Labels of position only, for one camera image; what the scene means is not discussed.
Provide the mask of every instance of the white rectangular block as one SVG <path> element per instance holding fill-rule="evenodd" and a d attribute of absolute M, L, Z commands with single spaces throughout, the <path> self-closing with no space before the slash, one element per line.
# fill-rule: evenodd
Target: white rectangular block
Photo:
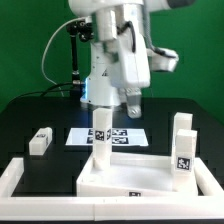
<path fill-rule="evenodd" d="M 176 150 L 176 135 L 180 129 L 191 130 L 192 128 L 192 114 L 176 113 L 173 122 L 173 140 L 172 140 L 172 156 L 171 163 L 174 164 L 174 154 Z"/>
<path fill-rule="evenodd" d="M 94 167 L 99 170 L 110 167 L 112 115 L 111 109 L 98 108 L 93 111 L 93 159 Z"/>
<path fill-rule="evenodd" d="M 176 151 L 172 165 L 173 191 L 198 194 L 194 174 L 197 132 L 180 129 L 176 135 Z"/>
<path fill-rule="evenodd" d="M 42 156 L 52 141 L 52 129 L 41 128 L 29 142 L 30 155 Z"/>
<path fill-rule="evenodd" d="M 110 157 L 112 153 L 112 146 L 111 144 L 101 144 L 96 143 L 93 145 L 93 157 L 98 159 L 106 159 Z"/>
<path fill-rule="evenodd" d="M 176 151 L 195 154 L 197 131 L 179 129 L 176 135 Z"/>
<path fill-rule="evenodd" d="M 112 127 L 113 111 L 106 108 L 98 108 L 93 111 L 93 128 L 108 130 Z"/>

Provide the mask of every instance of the green screen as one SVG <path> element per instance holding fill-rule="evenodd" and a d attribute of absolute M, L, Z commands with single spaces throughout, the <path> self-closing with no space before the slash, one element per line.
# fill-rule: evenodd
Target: green screen
<path fill-rule="evenodd" d="M 174 73 L 151 73 L 144 96 L 189 98 L 224 123 L 224 1 L 197 0 L 191 6 L 151 14 L 152 39 L 177 51 Z M 51 86 L 41 58 L 54 31 L 73 19 L 67 0 L 0 1 L 0 111 L 14 97 Z M 71 81 L 70 38 L 63 29 L 46 58 L 46 73 L 57 83 Z M 89 43 L 79 43 L 79 68 L 90 71 Z"/>

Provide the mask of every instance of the black table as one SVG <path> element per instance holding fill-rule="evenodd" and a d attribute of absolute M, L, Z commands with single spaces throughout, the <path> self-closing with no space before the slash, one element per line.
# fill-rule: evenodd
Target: black table
<path fill-rule="evenodd" d="M 113 128 L 145 129 L 149 146 L 113 147 L 113 151 L 170 155 L 174 115 L 192 113 L 193 129 L 198 131 L 196 154 L 224 187 L 224 127 L 220 123 L 188 99 L 144 98 L 142 112 L 135 120 L 125 110 L 114 112 Z M 44 156 L 30 156 L 29 141 L 45 127 L 53 129 L 51 145 Z M 12 158 L 24 158 L 25 172 L 13 196 L 76 196 L 75 181 L 92 148 L 65 146 L 72 127 L 92 127 L 92 112 L 80 108 L 79 100 L 72 98 L 19 98 L 0 114 L 0 174 Z"/>

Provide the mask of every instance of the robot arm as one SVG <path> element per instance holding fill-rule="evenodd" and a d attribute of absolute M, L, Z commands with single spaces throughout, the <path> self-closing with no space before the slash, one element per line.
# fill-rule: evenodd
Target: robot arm
<path fill-rule="evenodd" d="M 150 85 L 149 67 L 151 70 L 173 71 L 178 61 L 174 51 L 155 48 L 150 34 L 146 38 L 149 40 L 146 47 L 146 14 L 188 6 L 194 1 L 69 0 L 73 13 L 90 18 L 93 24 L 94 42 L 91 49 L 94 69 L 88 78 L 87 104 L 114 107 L 125 102 L 128 115 L 131 118 L 140 117 L 141 88 Z M 150 66 L 148 56 L 152 58 Z M 108 74 L 108 83 L 102 73 Z M 118 94 L 114 89 L 125 93 L 125 97 L 118 97 L 120 103 L 119 99 L 115 100 Z"/>

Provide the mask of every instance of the printed marker sheet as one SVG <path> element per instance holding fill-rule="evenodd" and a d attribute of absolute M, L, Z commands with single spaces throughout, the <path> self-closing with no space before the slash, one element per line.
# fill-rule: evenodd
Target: printed marker sheet
<path fill-rule="evenodd" d="M 66 145 L 92 145 L 93 129 L 72 128 Z M 143 129 L 112 129 L 113 146 L 148 146 L 148 141 Z"/>

